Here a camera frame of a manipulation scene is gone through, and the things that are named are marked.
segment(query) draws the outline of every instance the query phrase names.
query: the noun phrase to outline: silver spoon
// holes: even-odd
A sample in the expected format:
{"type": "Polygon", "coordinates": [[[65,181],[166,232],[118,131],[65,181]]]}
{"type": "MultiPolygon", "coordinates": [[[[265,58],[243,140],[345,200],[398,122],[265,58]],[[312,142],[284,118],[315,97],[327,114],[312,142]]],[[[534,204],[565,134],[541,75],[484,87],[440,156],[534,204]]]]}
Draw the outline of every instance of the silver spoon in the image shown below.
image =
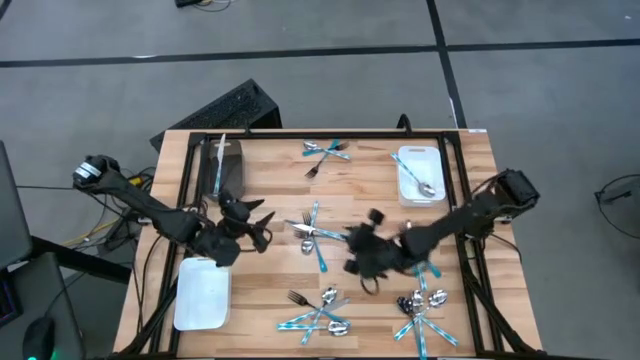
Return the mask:
{"type": "Polygon", "coordinates": [[[429,295],[429,305],[432,308],[439,308],[447,302],[449,295],[444,290],[436,290],[429,295]]]}
{"type": "Polygon", "coordinates": [[[327,154],[331,154],[331,155],[337,156],[337,157],[345,159],[345,160],[351,160],[351,156],[346,155],[346,154],[340,154],[337,151],[327,150],[327,149],[321,148],[318,144],[314,143],[311,140],[305,140],[305,141],[303,141],[303,144],[304,144],[304,148],[307,149],[307,150],[320,150],[320,151],[326,152],[327,154]]]}
{"type": "Polygon", "coordinates": [[[331,321],[329,323],[329,334],[332,336],[344,336],[349,333],[349,324],[340,321],[331,321]]]}
{"type": "Polygon", "coordinates": [[[405,169],[405,171],[409,174],[409,176],[413,178],[413,180],[418,183],[418,192],[420,192],[420,194],[426,197],[433,197],[436,194],[436,190],[432,188],[431,185],[427,184],[426,182],[420,181],[418,177],[413,173],[413,171],[409,170],[409,167],[405,165],[402,160],[400,160],[398,154],[392,153],[391,157],[396,161],[396,163],[398,163],[398,165],[405,169]]]}
{"type": "Polygon", "coordinates": [[[311,254],[314,247],[315,247],[315,244],[313,243],[313,240],[311,240],[310,238],[306,238],[302,240],[302,243],[300,243],[300,250],[304,255],[311,254]]]}

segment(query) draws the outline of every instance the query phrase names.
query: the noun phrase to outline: wooden table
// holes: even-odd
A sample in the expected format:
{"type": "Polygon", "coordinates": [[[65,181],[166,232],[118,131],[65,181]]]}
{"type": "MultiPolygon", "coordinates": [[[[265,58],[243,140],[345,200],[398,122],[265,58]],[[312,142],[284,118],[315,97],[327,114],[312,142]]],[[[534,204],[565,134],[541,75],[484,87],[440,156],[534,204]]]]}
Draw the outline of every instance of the wooden table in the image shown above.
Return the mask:
{"type": "MultiPolygon", "coordinates": [[[[167,131],[158,161],[151,194],[171,207],[176,205],[188,137],[189,131],[167,131]]],[[[461,130],[460,138],[473,188],[497,172],[489,137],[486,132],[461,130]]],[[[407,318],[396,308],[395,300],[400,295],[406,296],[409,291],[418,289],[417,279],[389,272],[389,280],[380,281],[381,293],[378,296],[366,295],[360,288],[359,277],[342,270],[345,259],[350,258],[345,244],[330,239],[320,240],[320,248],[329,268],[327,273],[320,273],[316,255],[302,255],[300,240],[283,223],[284,219],[300,219],[301,212],[310,211],[315,200],[320,203],[317,225],[336,231],[346,225],[367,221],[371,208],[386,214],[385,222],[378,231],[381,235],[396,232],[400,223],[407,219],[414,224],[429,224],[445,215],[448,212],[446,200],[431,208],[407,208],[398,203],[397,174],[389,154],[403,145],[437,147],[435,140],[353,140],[345,151],[351,154],[351,162],[329,157],[317,177],[308,180],[303,175],[318,161],[319,156],[303,157],[300,140],[242,140],[247,185],[244,199],[265,199],[265,203],[254,211],[253,221],[272,210],[276,211],[269,225],[274,233],[273,242],[264,254],[240,255],[231,268],[233,288],[229,322],[214,331],[182,333],[179,356],[416,357],[413,332],[400,341],[394,341],[393,335],[407,322],[407,318]],[[289,289],[297,290],[310,301],[320,304],[322,289],[328,286],[336,286],[344,296],[351,298],[351,304],[336,311],[337,315],[353,323],[348,336],[336,338],[326,332],[316,332],[306,346],[301,346],[301,332],[276,331],[277,323],[308,311],[287,300],[289,289]]],[[[460,202],[462,193],[453,151],[448,153],[460,202]]],[[[191,194],[195,188],[198,159],[196,153],[189,187],[191,194]]],[[[219,216],[217,206],[210,205],[209,217],[217,221],[219,216]]],[[[514,241],[510,226],[498,225],[496,234],[514,241]]],[[[143,230],[136,253],[139,280],[155,238],[154,229],[143,230]]],[[[240,241],[243,247],[250,246],[247,240],[240,241]]],[[[160,241],[149,259],[143,305],[145,319],[156,307],[168,244],[168,241],[160,241]]],[[[497,307],[525,342],[540,348],[517,254],[489,239],[485,256],[497,307]]],[[[436,279],[428,273],[429,289],[447,290],[449,301],[440,309],[429,310],[427,317],[455,336],[460,345],[453,347],[425,328],[429,356],[475,355],[453,237],[441,242],[432,253],[431,262],[442,270],[443,276],[436,279]]],[[[482,307],[478,307],[485,330],[484,341],[487,349],[491,349],[486,316],[482,307]]],[[[137,316],[138,304],[132,277],[115,351],[128,345],[135,336],[137,316]]],[[[165,318],[161,350],[168,347],[172,321],[173,307],[165,318]]]]}

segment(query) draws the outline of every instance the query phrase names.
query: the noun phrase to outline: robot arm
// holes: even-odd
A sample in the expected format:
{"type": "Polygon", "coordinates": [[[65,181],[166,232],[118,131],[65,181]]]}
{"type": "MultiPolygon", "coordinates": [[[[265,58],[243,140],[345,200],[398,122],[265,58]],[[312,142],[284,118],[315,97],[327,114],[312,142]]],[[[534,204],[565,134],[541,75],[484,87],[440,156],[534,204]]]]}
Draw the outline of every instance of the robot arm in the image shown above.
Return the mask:
{"type": "Polygon", "coordinates": [[[487,188],[462,207],[429,226],[412,227],[389,240],[374,234],[384,215],[372,209],[371,224],[363,223],[351,229],[347,243],[355,260],[347,260],[345,270],[365,279],[378,277],[390,269],[405,272],[428,260],[443,238],[457,232],[471,238],[484,238],[493,231],[497,217],[515,218],[531,209],[540,197],[522,171],[505,170],[486,183],[487,188]]]}
{"type": "Polygon", "coordinates": [[[263,235],[274,213],[257,224],[249,224],[250,211],[262,200],[241,202],[226,192],[220,196],[223,220],[217,225],[203,216],[190,211],[172,209],[146,192],[131,185],[120,173],[114,159],[104,156],[87,156],[73,173],[73,186],[87,194],[113,195],[132,209],[151,219],[158,233],[170,241],[212,258],[218,266],[230,266],[240,254],[236,239],[248,234],[256,250],[264,252],[269,244],[263,235]]]}

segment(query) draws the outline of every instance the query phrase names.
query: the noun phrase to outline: cutlery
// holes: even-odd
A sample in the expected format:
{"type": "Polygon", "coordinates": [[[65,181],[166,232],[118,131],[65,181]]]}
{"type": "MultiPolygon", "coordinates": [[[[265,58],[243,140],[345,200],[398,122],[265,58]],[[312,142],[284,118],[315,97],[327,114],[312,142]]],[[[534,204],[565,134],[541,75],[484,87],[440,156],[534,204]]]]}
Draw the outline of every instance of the cutlery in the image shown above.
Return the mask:
{"type": "Polygon", "coordinates": [[[337,156],[339,158],[342,158],[344,160],[351,160],[351,156],[349,156],[347,154],[340,154],[339,152],[334,151],[334,150],[327,150],[327,149],[321,148],[320,146],[318,146],[318,144],[316,144],[315,142],[313,142],[311,140],[305,140],[303,142],[303,144],[304,144],[304,147],[307,150],[320,150],[320,151],[324,151],[327,154],[331,154],[331,155],[337,156]]]}
{"type": "Polygon", "coordinates": [[[433,331],[437,332],[438,335],[442,336],[445,340],[447,340],[451,345],[458,346],[458,340],[453,336],[447,334],[446,331],[442,330],[438,325],[431,322],[429,319],[425,318],[423,315],[420,315],[420,321],[427,324],[433,331]]]}
{"type": "Polygon", "coordinates": [[[427,359],[427,345],[424,341],[424,328],[420,321],[420,314],[414,313],[413,301],[405,298],[404,296],[398,297],[396,301],[398,308],[403,314],[407,315],[411,321],[405,325],[398,333],[394,335],[394,339],[400,340],[408,331],[413,327],[414,336],[416,338],[416,346],[418,347],[418,353],[420,353],[420,360],[427,359]]]}
{"type": "Polygon", "coordinates": [[[420,194],[424,195],[425,197],[433,197],[433,195],[436,194],[436,190],[431,187],[431,185],[427,184],[426,182],[420,181],[418,177],[411,170],[409,170],[409,167],[405,165],[402,160],[400,160],[398,154],[391,153],[391,157],[409,174],[409,176],[413,178],[413,180],[418,183],[418,191],[420,192],[420,194]]]}
{"type": "Polygon", "coordinates": [[[444,305],[444,303],[447,302],[448,298],[449,295],[446,291],[442,289],[436,290],[429,295],[429,305],[431,305],[432,308],[437,309],[440,306],[444,305]]]}
{"type": "Polygon", "coordinates": [[[213,186],[213,196],[217,197],[220,193],[220,175],[222,174],[222,158],[224,157],[224,140],[227,134],[222,134],[220,143],[218,144],[218,172],[216,173],[216,183],[213,186]]]}
{"type": "Polygon", "coordinates": [[[295,229],[300,230],[302,232],[302,234],[296,234],[297,237],[300,237],[302,239],[306,238],[306,234],[311,233],[312,235],[316,235],[316,236],[322,236],[322,237],[328,237],[331,239],[336,239],[336,240],[340,240],[340,241],[347,241],[347,236],[346,235],[342,235],[340,233],[336,233],[333,231],[327,231],[327,230],[323,230],[323,229],[318,229],[316,227],[313,226],[309,226],[306,224],[301,224],[295,221],[291,221],[291,220],[285,220],[285,222],[291,226],[293,226],[295,229]]]}
{"type": "MultiPolygon", "coordinates": [[[[310,317],[312,317],[313,315],[315,315],[318,311],[320,311],[319,308],[313,306],[312,304],[310,304],[307,299],[296,293],[295,291],[290,291],[289,292],[289,300],[293,301],[294,303],[300,305],[300,306],[309,306],[312,307],[314,309],[314,311],[310,311],[304,315],[300,315],[297,318],[291,319],[289,321],[284,322],[285,324],[293,324],[293,323],[297,323],[300,322],[302,320],[308,319],[310,317]]],[[[331,313],[331,311],[337,310],[345,305],[347,305],[348,303],[351,302],[351,298],[344,298],[344,299],[340,299],[340,300],[336,300],[333,303],[327,305],[324,310],[322,310],[322,315],[327,316],[328,318],[330,318],[333,321],[338,321],[338,322],[342,322],[342,323],[347,323],[347,324],[351,324],[351,322],[349,320],[346,320],[340,316],[334,315],[331,313]]]]}
{"type": "Polygon", "coordinates": [[[420,290],[427,291],[427,277],[424,275],[424,272],[422,272],[422,267],[419,265],[414,265],[413,273],[418,278],[418,280],[420,280],[420,290]]]}
{"type": "MultiPolygon", "coordinates": [[[[313,318],[313,322],[311,323],[312,326],[318,325],[318,320],[320,320],[320,316],[322,316],[322,310],[324,310],[325,306],[331,304],[336,299],[336,294],[337,291],[331,287],[325,290],[325,292],[322,294],[322,307],[320,308],[320,310],[318,310],[316,317],[313,318]]],[[[312,333],[313,328],[307,330],[306,334],[304,334],[304,337],[302,338],[302,341],[300,341],[300,344],[306,345],[307,342],[309,342],[309,338],[311,338],[312,333]]]]}
{"type": "Polygon", "coordinates": [[[329,334],[332,336],[344,336],[349,332],[350,324],[345,324],[339,321],[331,321],[329,326],[322,325],[306,325],[306,324],[278,324],[276,325],[276,329],[278,331],[283,330],[328,330],[329,334]]]}
{"type": "MultiPolygon", "coordinates": [[[[311,215],[309,215],[308,212],[305,212],[302,214],[302,218],[304,220],[304,223],[306,225],[309,226],[314,226],[316,223],[316,218],[318,216],[318,207],[320,206],[320,203],[318,203],[318,201],[315,201],[313,203],[313,210],[311,212],[311,215]]],[[[318,246],[318,242],[316,241],[316,238],[312,235],[312,234],[308,234],[307,239],[303,240],[302,242],[304,243],[305,241],[311,241],[311,249],[313,249],[315,247],[316,249],[316,254],[318,255],[318,264],[320,265],[320,271],[321,272],[327,272],[327,263],[324,261],[324,257],[322,256],[322,253],[320,252],[320,247],[318,246]]]]}
{"type": "MultiPolygon", "coordinates": [[[[331,145],[327,148],[327,150],[334,150],[334,151],[342,151],[346,148],[349,147],[349,142],[343,142],[342,144],[339,143],[338,139],[333,140],[333,142],[331,143],[331,145]]],[[[310,155],[314,155],[314,154],[318,154],[323,152],[320,149],[317,150],[307,150],[307,151],[303,151],[302,152],[302,156],[310,156],[310,155]]]]}

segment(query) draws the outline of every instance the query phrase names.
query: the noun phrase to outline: gray carpet floor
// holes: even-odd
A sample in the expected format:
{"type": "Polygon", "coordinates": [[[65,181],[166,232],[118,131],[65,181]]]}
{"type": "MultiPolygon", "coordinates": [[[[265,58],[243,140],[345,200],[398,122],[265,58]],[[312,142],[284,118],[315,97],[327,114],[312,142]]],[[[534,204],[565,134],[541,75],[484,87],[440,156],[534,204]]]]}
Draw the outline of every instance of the gray carpet floor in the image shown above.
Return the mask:
{"type": "MultiPolygon", "coordinates": [[[[633,0],[436,3],[448,44],[640,38],[633,0]]],[[[435,44],[425,1],[237,0],[205,13],[159,0],[13,0],[0,20],[0,62],[407,44],[435,44]]],[[[450,57],[468,126],[488,129],[498,166],[524,170],[542,195],[514,229],[545,349],[637,358],[640,240],[606,224],[593,193],[640,172],[640,47],[450,57]]],[[[249,78],[288,128],[391,127],[403,112],[414,127],[455,126],[438,54],[422,53],[0,68],[0,138],[22,185],[70,186],[86,154],[140,170],[157,160],[146,139],[249,78]]],[[[77,192],[20,196],[31,231],[56,242],[101,213],[77,192]]],[[[637,203],[605,210],[640,234],[637,203]]],[[[131,249],[109,256],[126,261],[131,249]]],[[[88,355],[110,351],[124,294],[89,276],[70,289],[88,355]]]]}

